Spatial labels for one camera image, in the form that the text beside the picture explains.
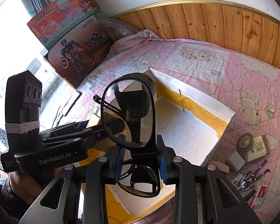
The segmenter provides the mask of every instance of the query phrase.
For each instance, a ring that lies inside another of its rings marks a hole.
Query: person's arm
[[[0,207],[5,210],[9,216],[17,219],[21,219],[29,208],[29,204],[14,193],[9,178],[4,185],[0,185]]]

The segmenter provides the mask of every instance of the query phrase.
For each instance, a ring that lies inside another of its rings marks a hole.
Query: hand
[[[53,169],[53,176],[56,176],[63,167]],[[12,172],[9,173],[10,185],[13,192],[31,205],[40,195],[43,189],[40,185],[27,173]]]

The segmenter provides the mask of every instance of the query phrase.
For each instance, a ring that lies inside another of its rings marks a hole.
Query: wooden headboard
[[[113,18],[164,39],[191,38],[242,52],[280,69],[280,21],[257,9],[222,0],[170,0]]]

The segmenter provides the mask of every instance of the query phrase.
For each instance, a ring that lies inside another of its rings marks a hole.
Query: tape roll
[[[247,152],[253,145],[253,136],[250,133],[243,134],[237,140],[237,149],[239,152]]]

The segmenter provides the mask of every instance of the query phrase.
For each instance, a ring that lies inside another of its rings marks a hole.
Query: rubber band
[[[5,131],[6,133],[13,134],[24,134],[28,133],[28,131],[39,128],[39,120],[32,122],[24,122],[22,124],[9,124],[5,123]]]

